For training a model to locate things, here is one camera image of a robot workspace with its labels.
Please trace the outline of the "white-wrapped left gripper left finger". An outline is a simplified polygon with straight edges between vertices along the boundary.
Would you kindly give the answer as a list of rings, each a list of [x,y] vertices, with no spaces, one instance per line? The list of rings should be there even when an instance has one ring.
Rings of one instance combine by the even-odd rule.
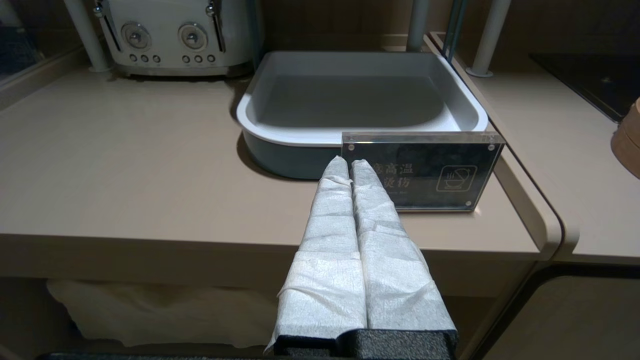
[[[333,344],[363,330],[367,310],[355,226],[352,180],[340,156],[318,181],[301,243],[278,293],[278,313],[265,353],[288,340]]]

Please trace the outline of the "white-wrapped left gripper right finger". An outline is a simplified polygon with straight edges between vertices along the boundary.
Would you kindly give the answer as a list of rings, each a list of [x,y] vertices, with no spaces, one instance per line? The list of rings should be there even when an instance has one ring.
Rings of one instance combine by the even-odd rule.
[[[366,160],[351,165],[366,329],[349,334],[361,359],[453,359],[458,331],[422,251]]]

